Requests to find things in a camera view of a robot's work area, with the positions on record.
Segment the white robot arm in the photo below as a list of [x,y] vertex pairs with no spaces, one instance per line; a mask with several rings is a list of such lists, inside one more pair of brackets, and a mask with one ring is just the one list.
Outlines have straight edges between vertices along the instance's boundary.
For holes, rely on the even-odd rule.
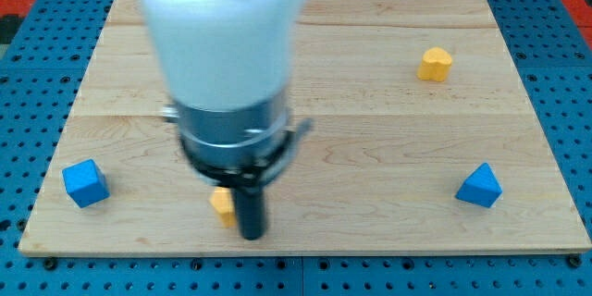
[[196,172],[231,192],[240,234],[265,234],[265,187],[310,120],[290,125],[291,31],[307,0],[140,0]]

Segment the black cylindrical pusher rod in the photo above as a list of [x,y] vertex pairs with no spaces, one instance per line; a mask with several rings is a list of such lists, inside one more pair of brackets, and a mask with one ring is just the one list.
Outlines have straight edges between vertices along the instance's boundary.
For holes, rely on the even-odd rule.
[[234,188],[231,196],[241,236],[248,241],[260,239],[267,229],[264,190],[261,187]]

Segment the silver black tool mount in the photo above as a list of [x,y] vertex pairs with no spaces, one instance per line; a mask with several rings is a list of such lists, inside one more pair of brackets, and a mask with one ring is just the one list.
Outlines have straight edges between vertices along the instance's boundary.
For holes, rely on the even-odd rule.
[[293,162],[310,118],[289,128],[291,113],[282,90],[238,109],[211,111],[175,102],[161,109],[178,127],[179,141],[196,172],[227,188],[264,187]]

